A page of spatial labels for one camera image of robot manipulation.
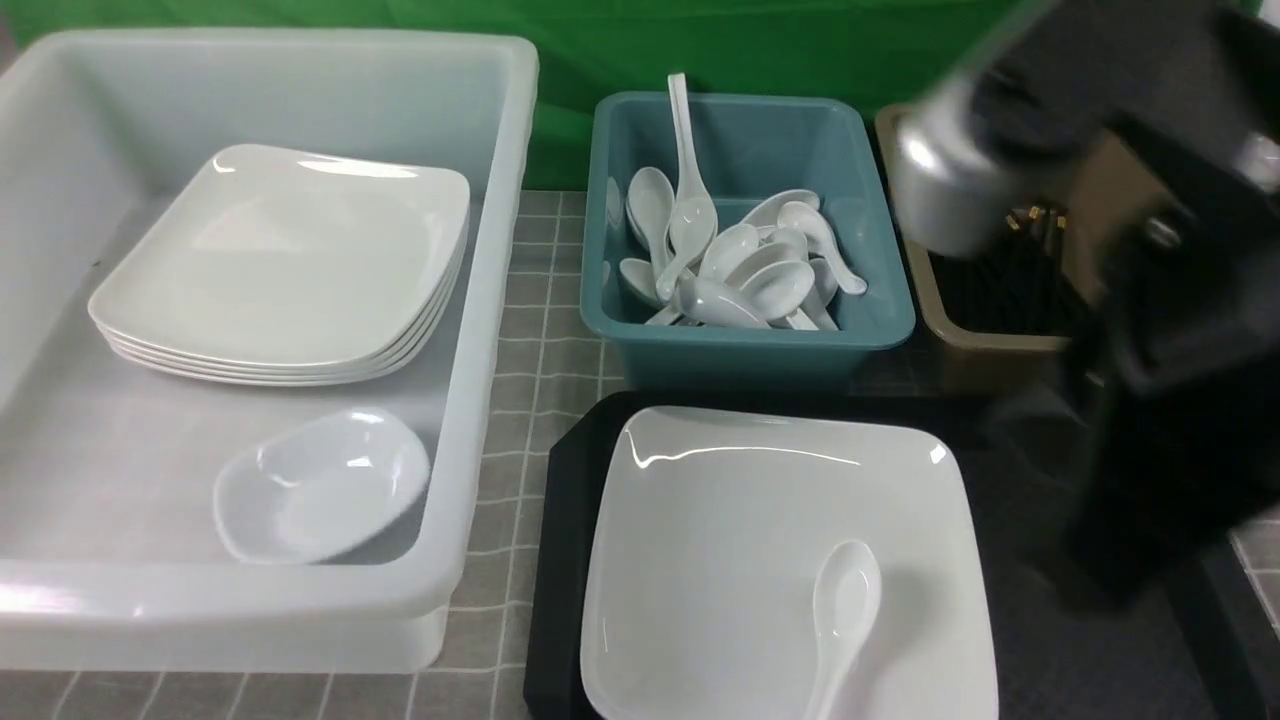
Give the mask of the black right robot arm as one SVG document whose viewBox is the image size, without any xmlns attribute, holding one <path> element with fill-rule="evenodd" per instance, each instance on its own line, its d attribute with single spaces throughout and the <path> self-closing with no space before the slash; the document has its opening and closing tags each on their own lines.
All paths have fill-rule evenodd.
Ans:
<svg viewBox="0 0 1280 720">
<path fill-rule="evenodd" d="M 1076 430 L 1071 516 L 1032 561 L 1080 612 L 1132 603 L 1277 502 L 1277 29 L 1235 1 L 1027 1 L 899 123 L 899 225 L 969 258 L 1106 136 L 1169 197 L 995 424 Z"/>
</svg>

